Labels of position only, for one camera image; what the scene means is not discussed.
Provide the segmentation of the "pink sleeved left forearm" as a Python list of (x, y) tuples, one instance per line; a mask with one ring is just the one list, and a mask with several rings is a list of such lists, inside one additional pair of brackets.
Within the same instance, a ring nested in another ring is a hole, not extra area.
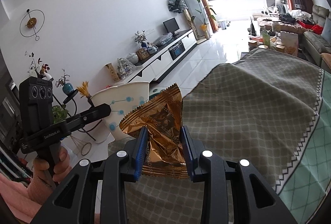
[(24, 223), (31, 222), (53, 192), (53, 189), (35, 173), (28, 187), (1, 174), (0, 189), (1, 196), (13, 215)]

